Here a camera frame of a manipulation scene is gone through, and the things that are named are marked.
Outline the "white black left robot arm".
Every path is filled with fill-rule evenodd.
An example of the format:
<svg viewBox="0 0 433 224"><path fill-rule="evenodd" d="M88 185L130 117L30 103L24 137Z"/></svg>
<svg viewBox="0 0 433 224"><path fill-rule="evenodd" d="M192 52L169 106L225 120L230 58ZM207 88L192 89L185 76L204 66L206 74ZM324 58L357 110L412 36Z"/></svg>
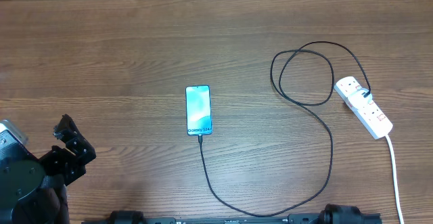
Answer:
<svg viewBox="0 0 433 224"><path fill-rule="evenodd" d="M72 118L64 114L53 136L65 143L37 158L28 138L9 120L1 121L1 222L68 223L66 186L86 173L96 158Z"/></svg>

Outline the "blue Galaxy smartphone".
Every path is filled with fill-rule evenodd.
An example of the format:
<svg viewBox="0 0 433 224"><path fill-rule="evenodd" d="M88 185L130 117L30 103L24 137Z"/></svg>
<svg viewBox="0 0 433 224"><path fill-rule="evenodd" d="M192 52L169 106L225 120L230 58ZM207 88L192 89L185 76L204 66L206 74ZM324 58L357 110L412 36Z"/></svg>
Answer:
<svg viewBox="0 0 433 224"><path fill-rule="evenodd" d="M212 134L212 112L209 85L194 85L185 88L187 134Z"/></svg>

